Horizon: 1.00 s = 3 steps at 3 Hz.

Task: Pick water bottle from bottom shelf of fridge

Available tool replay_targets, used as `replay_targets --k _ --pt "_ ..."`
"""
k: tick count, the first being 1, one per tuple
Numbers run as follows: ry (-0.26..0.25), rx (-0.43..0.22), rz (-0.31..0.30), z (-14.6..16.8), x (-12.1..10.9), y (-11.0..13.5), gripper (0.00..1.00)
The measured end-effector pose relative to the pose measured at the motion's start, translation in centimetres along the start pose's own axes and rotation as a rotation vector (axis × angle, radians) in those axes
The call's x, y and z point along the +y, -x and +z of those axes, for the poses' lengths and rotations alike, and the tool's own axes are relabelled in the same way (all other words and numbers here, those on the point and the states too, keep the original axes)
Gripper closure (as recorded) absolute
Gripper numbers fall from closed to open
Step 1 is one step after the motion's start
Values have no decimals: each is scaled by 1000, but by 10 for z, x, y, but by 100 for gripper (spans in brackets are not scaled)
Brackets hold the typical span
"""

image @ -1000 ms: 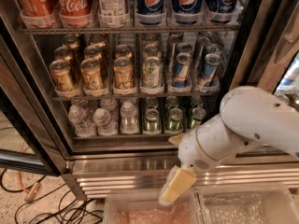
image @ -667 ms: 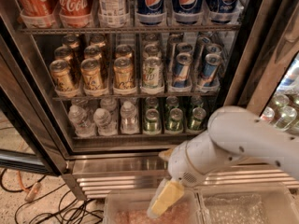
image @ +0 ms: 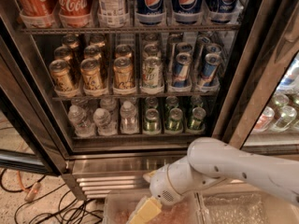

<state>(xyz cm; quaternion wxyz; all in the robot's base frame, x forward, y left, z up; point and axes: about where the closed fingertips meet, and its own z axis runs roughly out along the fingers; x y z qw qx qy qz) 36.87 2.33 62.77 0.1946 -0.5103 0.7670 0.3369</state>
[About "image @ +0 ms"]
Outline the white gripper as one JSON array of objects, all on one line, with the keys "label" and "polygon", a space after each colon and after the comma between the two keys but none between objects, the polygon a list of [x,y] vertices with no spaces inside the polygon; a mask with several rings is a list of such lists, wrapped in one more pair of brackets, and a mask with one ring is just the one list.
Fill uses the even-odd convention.
[{"label": "white gripper", "polygon": [[149,191],[153,197],[144,196],[126,224],[146,224],[162,212],[162,205],[179,203],[188,192],[209,188],[219,181],[218,178],[195,171],[187,157],[157,171],[145,173],[143,178],[149,183]]}]

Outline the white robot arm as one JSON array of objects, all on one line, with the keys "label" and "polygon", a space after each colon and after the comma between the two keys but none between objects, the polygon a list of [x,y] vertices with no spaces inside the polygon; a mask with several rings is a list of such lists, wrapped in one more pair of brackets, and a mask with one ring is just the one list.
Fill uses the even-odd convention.
[{"label": "white robot arm", "polygon": [[165,206],[172,206],[192,190],[238,179],[293,205],[299,199],[299,162],[244,152],[211,137],[201,137],[187,155],[149,174],[151,196],[140,200],[126,224],[147,224]]}]

